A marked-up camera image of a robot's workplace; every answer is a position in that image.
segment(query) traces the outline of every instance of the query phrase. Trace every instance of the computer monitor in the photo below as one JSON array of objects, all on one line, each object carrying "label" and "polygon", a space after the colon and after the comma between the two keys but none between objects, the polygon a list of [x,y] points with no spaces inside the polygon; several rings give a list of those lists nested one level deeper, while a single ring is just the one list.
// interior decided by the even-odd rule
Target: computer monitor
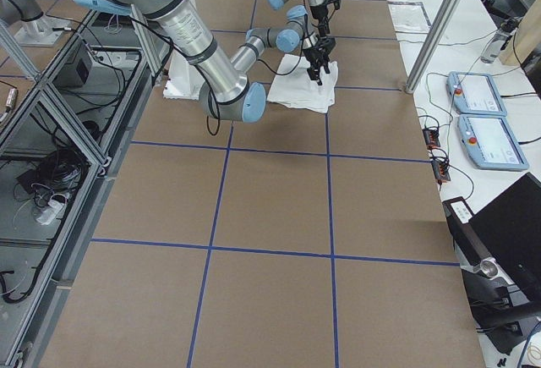
[{"label": "computer monitor", "polygon": [[526,173],[470,220],[498,264],[531,301],[541,300],[541,182]]}]

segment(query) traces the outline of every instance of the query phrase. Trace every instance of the plastic bottle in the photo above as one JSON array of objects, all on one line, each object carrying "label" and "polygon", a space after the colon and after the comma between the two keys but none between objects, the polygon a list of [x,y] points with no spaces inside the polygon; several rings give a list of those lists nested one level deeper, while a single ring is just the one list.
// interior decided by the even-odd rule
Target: plastic bottle
[{"label": "plastic bottle", "polygon": [[481,54],[481,61],[484,63],[494,62],[516,27],[517,22],[514,19],[504,21]]}]

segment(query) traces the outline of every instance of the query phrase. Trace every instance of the white label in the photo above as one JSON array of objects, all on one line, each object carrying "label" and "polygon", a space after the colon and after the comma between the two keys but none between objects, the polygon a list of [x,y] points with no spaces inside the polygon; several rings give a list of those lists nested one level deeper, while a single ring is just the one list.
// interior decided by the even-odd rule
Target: white label
[{"label": "white label", "polygon": [[167,33],[180,47],[186,47],[203,35],[197,18],[188,12],[178,22],[167,27]]},{"label": "white label", "polygon": [[498,112],[500,110],[487,77],[468,75],[461,81],[461,85],[469,108],[487,112]]},{"label": "white label", "polygon": [[498,118],[470,118],[483,158],[489,163],[519,163],[504,124]]},{"label": "white label", "polygon": [[466,205],[462,201],[456,201],[454,203],[451,203],[451,207],[455,211],[462,224],[466,224],[470,221],[470,218],[473,217],[472,213],[470,213],[470,211],[467,209]]}]

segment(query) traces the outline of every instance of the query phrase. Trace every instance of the metal post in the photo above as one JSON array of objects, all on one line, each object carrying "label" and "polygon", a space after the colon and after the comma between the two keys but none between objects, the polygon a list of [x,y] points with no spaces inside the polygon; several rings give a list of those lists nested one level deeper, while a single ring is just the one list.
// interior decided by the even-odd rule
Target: metal post
[{"label": "metal post", "polygon": [[432,25],[432,29],[427,35],[426,41],[421,48],[421,52],[413,64],[412,71],[407,78],[404,88],[406,93],[413,93],[417,88],[459,2],[460,0],[443,0],[440,10],[434,20],[434,24]]},{"label": "metal post", "polygon": [[[132,17],[142,23],[147,24],[146,18],[143,13],[141,13],[140,10],[136,8],[133,4]],[[135,22],[134,29],[135,34],[139,38],[139,43],[143,48],[143,53],[145,54],[146,60],[149,63],[152,74],[159,75],[158,72],[160,71],[161,61],[156,50],[156,45],[154,44],[154,42],[152,42],[152,39],[150,38],[150,32],[143,25],[139,25]]]},{"label": "metal post", "polygon": [[25,51],[20,47],[15,38],[9,33],[8,28],[0,20],[0,45],[4,47],[8,55],[19,65],[23,74],[30,79],[37,81],[40,78],[40,71],[28,58]]}]

